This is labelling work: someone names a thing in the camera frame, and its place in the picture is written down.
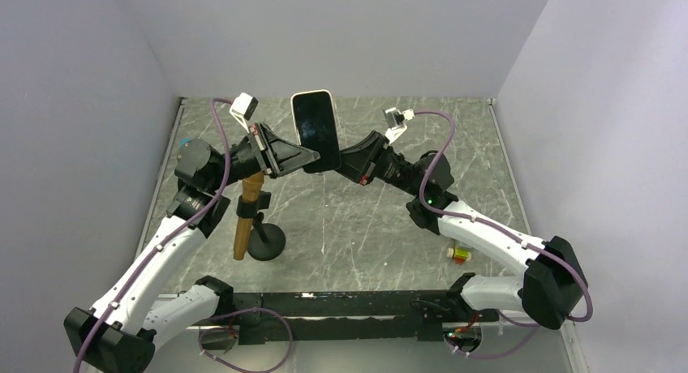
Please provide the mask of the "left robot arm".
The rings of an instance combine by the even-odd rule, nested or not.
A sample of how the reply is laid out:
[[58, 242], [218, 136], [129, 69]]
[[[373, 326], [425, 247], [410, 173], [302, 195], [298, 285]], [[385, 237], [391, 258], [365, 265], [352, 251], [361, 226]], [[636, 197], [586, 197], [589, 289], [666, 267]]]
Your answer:
[[158, 296], [223, 218], [230, 206], [223, 194], [227, 185], [259, 173], [278, 178], [318, 158], [318, 152], [277, 137], [263, 123], [251, 125], [224, 152], [202, 139], [186, 141], [174, 171], [177, 193], [151, 241], [100, 299], [64, 319], [76, 364], [102, 372], [142, 372], [158, 349], [194, 323], [225, 323], [234, 309], [233, 289], [215, 277], [202, 277], [163, 305], [157, 304]]

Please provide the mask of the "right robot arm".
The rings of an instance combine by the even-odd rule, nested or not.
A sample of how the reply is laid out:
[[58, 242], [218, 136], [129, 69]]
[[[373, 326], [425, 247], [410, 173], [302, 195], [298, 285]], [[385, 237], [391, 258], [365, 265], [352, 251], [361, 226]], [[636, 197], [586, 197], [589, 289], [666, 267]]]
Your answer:
[[529, 236], [471, 208], [448, 188], [454, 178], [444, 153], [431, 150], [414, 163], [373, 131], [341, 150], [338, 173], [361, 186], [379, 178], [412, 195], [406, 209], [421, 229], [467, 244], [510, 271], [508, 277], [468, 273], [447, 291], [449, 313], [468, 320], [479, 311], [520, 311], [548, 329], [572, 320], [589, 297], [587, 280], [572, 245], [555, 236]]

